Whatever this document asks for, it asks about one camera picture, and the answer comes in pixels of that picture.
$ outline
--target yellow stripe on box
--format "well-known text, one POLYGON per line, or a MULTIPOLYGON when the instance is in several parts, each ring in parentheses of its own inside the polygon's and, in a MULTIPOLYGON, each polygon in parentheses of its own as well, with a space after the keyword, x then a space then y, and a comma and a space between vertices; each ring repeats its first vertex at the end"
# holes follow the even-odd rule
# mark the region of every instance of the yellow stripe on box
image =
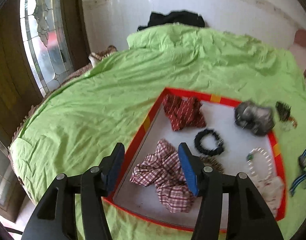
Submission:
POLYGON ((278 143, 273 146, 273 153, 274 157, 277 157, 281 154, 280 146, 278 145, 278 143))
POLYGON ((143 122, 143 127, 144 127, 145 132, 147 132, 147 130, 149 129, 150 124, 151 124, 151 120, 150 120, 149 116, 147 116, 146 119, 143 122))
POLYGON ((214 102, 214 103, 219 103, 221 101, 221 97, 218 96, 218 95, 215 95, 215 94, 212 94, 211 95, 211 102, 214 102))

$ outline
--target blue gripper pad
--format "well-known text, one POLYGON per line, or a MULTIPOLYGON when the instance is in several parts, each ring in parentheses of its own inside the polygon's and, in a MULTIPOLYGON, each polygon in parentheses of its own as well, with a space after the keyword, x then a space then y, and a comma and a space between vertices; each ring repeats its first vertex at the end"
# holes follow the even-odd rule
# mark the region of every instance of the blue gripper pad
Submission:
POLYGON ((186 184, 189 187, 189 190, 193 193, 194 196, 198 195, 199 189, 197 187, 197 176, 193 170, 193 167, 190 163, 190 156, 192 157, 192 153, 189 150, 186 143, 181 143, 179 145, 179 159, 182 165, 182 170, 184 172, 184 176, 186 179, 186 184))
POLYGON ((120 168, 124 161, 124 154, 124 145, 122 143, 117 143, 111 155, 104 157, 99 165, 102 180, 108 194, 110 194, 115 188, 117 177, 120 174, 120 168))

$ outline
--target black hair tie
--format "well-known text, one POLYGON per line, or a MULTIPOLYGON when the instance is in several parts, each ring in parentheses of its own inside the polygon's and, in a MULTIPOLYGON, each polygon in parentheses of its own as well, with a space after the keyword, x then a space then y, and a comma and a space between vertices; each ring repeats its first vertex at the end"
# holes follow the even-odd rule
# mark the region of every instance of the black hair tie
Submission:
POLYGON ((199 132, 194 139, 194 145, 195 148, 202 154, 208 155, 208 156, 214 156, 214 155, 220 155, 222 152, 224 152, 224 142, 221 139, 221 137, 218 135, 217 132, 214 130, 205 129, 201 132, 199 132), (201 140, 206 135, 213 135, 216 140, 216 146, 217 148, 214 150, 205 149, 202 144, 201 140))

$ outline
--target green cloth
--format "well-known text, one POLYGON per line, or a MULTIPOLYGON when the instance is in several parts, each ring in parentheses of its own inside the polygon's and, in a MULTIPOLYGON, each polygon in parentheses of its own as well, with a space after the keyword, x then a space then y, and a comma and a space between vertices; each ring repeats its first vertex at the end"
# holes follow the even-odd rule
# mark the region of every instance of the green cloth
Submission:
MULTIPOLYGON (((306 87, 289 51, 250 36, 186 25, 163 25, 134 33, 130 49, 55 91, 25 123, 11 146, 16 173, 37 203, 55 176, 82 174, 109 155, 117 142, 127 148, 164 87, 292 106, 297 129, 274 132, 280 143, 287 188, 298 176, 297 157, 306 148, 306 87)), ((82 235, 80 203, 77 225, 82 235)), ((113 239, 186 240, 190 232, 147 223, 104 203, 113 239)), ((285 239, 306 217, 306 190, 287 197, 278 224, 285 239)))

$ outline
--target white wall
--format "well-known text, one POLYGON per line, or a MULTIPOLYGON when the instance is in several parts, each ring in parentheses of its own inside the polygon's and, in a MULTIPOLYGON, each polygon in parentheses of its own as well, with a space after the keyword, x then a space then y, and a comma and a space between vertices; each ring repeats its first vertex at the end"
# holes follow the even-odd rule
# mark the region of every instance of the white wall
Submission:
POLYGON ((127 49, 126 37, 146 25, 151 11, 190 10, 221 31, 248 34, 279 48, 288 48, 306 13, 297 0, 82 0, 91 50, 113 44, 127 49))

